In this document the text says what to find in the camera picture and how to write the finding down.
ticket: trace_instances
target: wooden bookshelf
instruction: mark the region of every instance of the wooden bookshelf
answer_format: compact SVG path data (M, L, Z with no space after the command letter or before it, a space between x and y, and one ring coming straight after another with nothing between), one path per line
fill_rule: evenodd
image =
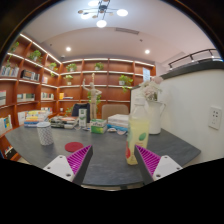
M76 103L87 103L87 91L82 88L83 80L87 88L92 82L92 73L94 76L95 88L102 91L101 103L98 104L97 117L101 118L102 106L105 104L125 104L130 109L130 90L123 92L119 86L119 77L127 75L133 79L131 86L136 86L143 82L143 68L149 69L151 76L156 75L154 65L132 60L114 59L114 58L85 58L75 59L67 62L58 61L53 55L35 43L31 38L20 35L15 42L19 46L15 52L9 52L2 66L5 66L10 58L11 67L18 66L17 77L0 76L0 90L6 90L6 104L0 106L0 117L11 115L13 128L19 127L18 112L27 110L40 110L41 107L52 107L53 113L49 118L64 114L67 108ZM41 52L41 63L29 59L31 52L39 50ZM55 62L57 70L52 71L49 65ZM102 71L95 71L95 63L101 62L104 65ZM71 63L77 65L77 70L68 72L66 66ZM28 70L39 74L39 80L27 80L21 77L22 71ZM67 85L64 77L69 74L73 77L71 86ZM47 83L43 83L43 78L47 78ZM41 92L53 93L54 100L41 99ZM17 102L17 94L34 93L35 101ZM60 100L59 93L65 93L66 96L73 97L71 100ZM0 136L0 150L3 150L9 143L5 136ZM19 155L15 155L13 160L17 161Z

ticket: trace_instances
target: box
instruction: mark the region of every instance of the box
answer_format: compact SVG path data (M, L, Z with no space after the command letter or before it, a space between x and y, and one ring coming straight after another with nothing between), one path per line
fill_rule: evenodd
M106 124L107 124L107 121L103 119L92 119L90 121L90 126L104 127Z
M105 133L106 130L107 130L107 126L104 126L104 127L91 126L92 133L103 134Z
M87 109L79 109L79 126L86 127L87 123Z
M129 115L116 114L108 117L108 124L128 128Z

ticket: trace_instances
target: red circle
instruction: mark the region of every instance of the red circle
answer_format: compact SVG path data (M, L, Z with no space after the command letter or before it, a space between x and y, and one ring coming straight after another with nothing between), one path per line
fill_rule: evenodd
M83 144L80 142L70 142L65 145L65 150L68 152L75 152L83 147Z

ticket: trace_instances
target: pink triangle pattern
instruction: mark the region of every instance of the pink triangle pattern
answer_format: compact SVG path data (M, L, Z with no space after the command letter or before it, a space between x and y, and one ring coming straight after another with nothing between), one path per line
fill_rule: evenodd
M86 156L86 153L88 152L90 147L91 145L84 147L82 149L79 149L76 152L66 157L68 164L70 165L74 174L76 174L79 168L81 167L82 162Z
M159 161L160 161L160 156L158 156L157 154L151 152L150 150L148 149L145 149L145 148L142 148L138 145L136 145L142 159L143 159L143 162L145 163L151 177L153 176L154 172L155 172L155 169L156 167L158 166L159 164Z

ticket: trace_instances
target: air vent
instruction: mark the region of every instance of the air vent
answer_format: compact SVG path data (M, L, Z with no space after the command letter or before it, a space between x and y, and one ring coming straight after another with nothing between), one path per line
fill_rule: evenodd
M136 35L139 34L139 31L124 29L124 28L118 28L118 27L116 27L115 31L125 32L125 33L132 33L132 34L136 34Z

